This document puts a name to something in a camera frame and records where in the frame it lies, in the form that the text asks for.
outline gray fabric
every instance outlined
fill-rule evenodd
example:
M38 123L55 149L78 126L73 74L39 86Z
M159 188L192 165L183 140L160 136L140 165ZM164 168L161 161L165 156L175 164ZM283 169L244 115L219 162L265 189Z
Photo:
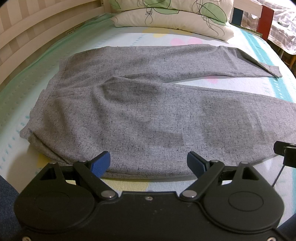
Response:
M167 83L212 74L270 76L242 56L210 45L76 54L61 62L20 135L60 164L110 151L106 177L192 175L191 150L228 165L260 161L273 154L276 140L295 142L294 103ZM278 67L264 67L280 76Z

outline pillow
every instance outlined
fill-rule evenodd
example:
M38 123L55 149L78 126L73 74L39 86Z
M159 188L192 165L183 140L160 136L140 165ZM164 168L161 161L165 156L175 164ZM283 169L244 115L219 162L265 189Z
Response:
M219 22L229 21L233 0L109 0L119 11L157 7L193 12L213 18Z
M112 17L116 27L161 27L180 29L196 34L228 40L233 37L229 23L209 17L166 8L140 8Z

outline teal stripe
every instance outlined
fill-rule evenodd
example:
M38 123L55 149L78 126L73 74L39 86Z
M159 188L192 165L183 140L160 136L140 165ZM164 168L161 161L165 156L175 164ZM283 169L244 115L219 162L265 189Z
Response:
M253 34L250 34L244 30L241 30L245 38L248 40L249 45L253 49L254 53L256 54L258 60L262 63L274 65L274 63L271 61L269 56L267 55L266 51L264 51L261 46L258 43L258 40L256 39ZM286 101L293 102L287 87L284 84L284 81L282 78L279 78L276 80L275 78L269 78L269 81L271 83L271 86L276 94L276 98L280 98ZM292 170L292 188L293 188L293 211L296 213L296 168L293 168Z
M243 33L245 38L248 40L249 45L253 49L258 60L265 64L274 65L274 63L271 61L271 59L267 55L267 52L264 51L259 45L257 37L255 37L253 34L250 34L244 30L241 30L241 32ZM282 78L276 79L276 78L270 77L269 82L271 83L271 86L275 92L276 98L293 102Z

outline blue gripper pad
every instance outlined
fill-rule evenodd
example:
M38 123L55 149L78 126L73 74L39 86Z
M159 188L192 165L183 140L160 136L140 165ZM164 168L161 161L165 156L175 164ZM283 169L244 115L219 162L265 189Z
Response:
M203 159L200 155L196 154L194 151L189 152L187 155L187 166L197 178L210 168L209 162Z
M90 162L90 170L96 177L100 178L109 168L111 163L110 153L102 152L100 155L92 159Z

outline striped wallpaper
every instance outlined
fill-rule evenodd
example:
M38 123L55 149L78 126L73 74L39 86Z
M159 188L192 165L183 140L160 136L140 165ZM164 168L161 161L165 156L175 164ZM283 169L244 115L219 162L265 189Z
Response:
M51 27L83 12L101 6L101 1L90 1L86 3L72 7L57 13L45 20L33 25L29 29L25 30L17 37L13 38L10 42L5 44L3 42L4 37L1 39L1 34L4 31L9 30L13 25L22 21L38 11L48 8L52 5L58 4L66 0L8 0L2 7L0 7L0 65L2 65L12 54L19 50L22 46L34 39L39 34L50 29ZM64 37L66 32L49 41L42 46L30 57L22 62L6 79L0 84L0 91L7 85L7 83L25 67L31 64L38 56L40 56L46 49L48 49L54 42Z

